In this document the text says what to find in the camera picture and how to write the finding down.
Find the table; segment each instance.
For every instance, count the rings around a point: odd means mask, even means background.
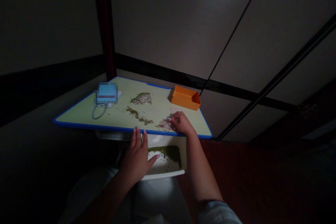
[[[132,132],[132,129],[138,126],[141,132],[146,129],[148,134],[184,136],[184,134],[175,132],[167,124],[168,117],[171,117],[176,111],[183,111],[195,128],[199,138],[209,139],[212,137],[200,109],[195,111],[170,103],[173,89],[122,77],[115,77],[110,82],[115,82],[118,85],[118,90],[122,92],[122,96],[118,103],[114,104],[112,108],[108,108],[101,118],[97,120],[92,118],[92,111],[95,107],[95,93],[92,93],[56,117],[53,122],[61,127],[117,132]],[[150,94],[152,104],[130,102],[139,93],[146,92]],[[130,109],[137,111],[138,116],[132,114],[129,111]],[[97,107],[95,115],[99,115],[103,110],[104,108]]]

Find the blue table edge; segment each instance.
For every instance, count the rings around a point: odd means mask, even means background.
[[[150,85],[150,86],[155,86],[157,88],[163,88],[163,89],[170,89],[168,87],[162,87],[162,86],[158,86],[158,85],[154,85],[154,84],[149,84],[149,83],[146,83],[147,85]],[[68,108],[67,110],[65,110],[63,113],[61,113],[60,115],[58,115],[57,117],[55,117],[52,121],[53,123],[56,125],[56,126],[59,126],[59,127],[67,127],[67,128],[82,128],[82,129],[87,129],[87,130],[105,130],[105,131],[117,131],[117,132],[132,132],[133,129],[132,128],[122,128],[122,127],[112,127],[112,126],[99,126],[99,125],[92,125],[92,124],[79,124],[79,123],[72,123],[72,122],[60,122],[60,121],[57,121],[57,118],[59,118],[61,115],[63,115],[64,113],[66,113],[68,110],[72,109],[74,106],[76,106],[78,103],[80,103],[81,101],[85,100],[87,97],[89,97],[90,95],[92,95],[93,92],[87,96],[85,96],[83,99],[81,99],[79,102],[75,103],[73,106],[71,106],[70,108]],[[211,135],[198,135],[199,138],[202,138],[202,139],[210,139],[212,138],[212,132],[211,132],[211,129],[209,128],[209,125],[201,111],[201,109],[199,109],[202,116],[203,116],[203,119],[210,131],[210,134]],[[164,131],[155,131],[155,130],[146,130],[148,134],[155,134],[155,135],[169,135],[169,136],[178,136],[178,137],[184,137],[185,135],[184,134],[181,134],[181,133],[177,133],[177,132],[164,132]]]

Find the charging cable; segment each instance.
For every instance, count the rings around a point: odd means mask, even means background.
[[[105,103],[105,107],[104,107],[104,111],[103,111],[103,113],[102,113],[100,116],[95,117],[94,114],[95,114],[95,110],[96,110],[97,106],[98,106],[98,105],[95,104],[95,105],[94,105],[94,109],[93,109],[93,111],[92,111],[92,118],[95,119],[95,120],[98,119],[98,118],[100,118],[100,117],[102,117],[102,116],[105,114],[106,109],[107,109],[107,106],[108,106],[108,103]]]

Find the orange container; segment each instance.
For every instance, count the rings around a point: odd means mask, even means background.
[[[198,92],[180,86],[175,86],[170,102],[193,110],[198,110],[201,105]]]

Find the leg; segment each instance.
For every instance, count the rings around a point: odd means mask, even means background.
[[[98,167],[84,175],[70,192],[67,206],[58,224],[71,224],[101,193],[117,171],[114,168]],[[131,196],[127,194],[118,208],[113,223],[130,223],[131,215]]]
[[[138,183],[133,210],[134,220],[144,221],[159,214],[170,223],[192,223],[188,206],[175,178]]]

